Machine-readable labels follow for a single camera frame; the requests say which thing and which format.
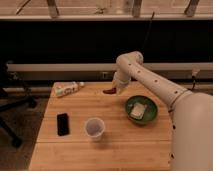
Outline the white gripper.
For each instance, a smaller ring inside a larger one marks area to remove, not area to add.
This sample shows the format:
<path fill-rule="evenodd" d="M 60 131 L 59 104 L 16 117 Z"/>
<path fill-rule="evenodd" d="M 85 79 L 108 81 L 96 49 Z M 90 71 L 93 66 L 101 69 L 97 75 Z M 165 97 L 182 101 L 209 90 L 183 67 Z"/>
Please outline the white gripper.
<path fill-rule="evenodd" d="M 121 94 L 129 85 L 129 78 L 116 72 L 113 76 L 112 87 L 116 89 L 117 94 Z"/>

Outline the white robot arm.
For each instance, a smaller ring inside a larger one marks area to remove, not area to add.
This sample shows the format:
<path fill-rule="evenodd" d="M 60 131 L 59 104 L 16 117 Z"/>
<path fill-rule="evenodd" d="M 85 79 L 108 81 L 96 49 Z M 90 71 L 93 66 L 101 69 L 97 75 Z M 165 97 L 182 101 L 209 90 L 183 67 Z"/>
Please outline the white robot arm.
<path fill-rule="evenodd" d="M 213 171 L 213 96 L 194 93 L 143 66 L 143 55 L 116 59 L 113 86 L 121 93 L 135 78 L 166 104 L 172 120 L 170 171 Z"/>

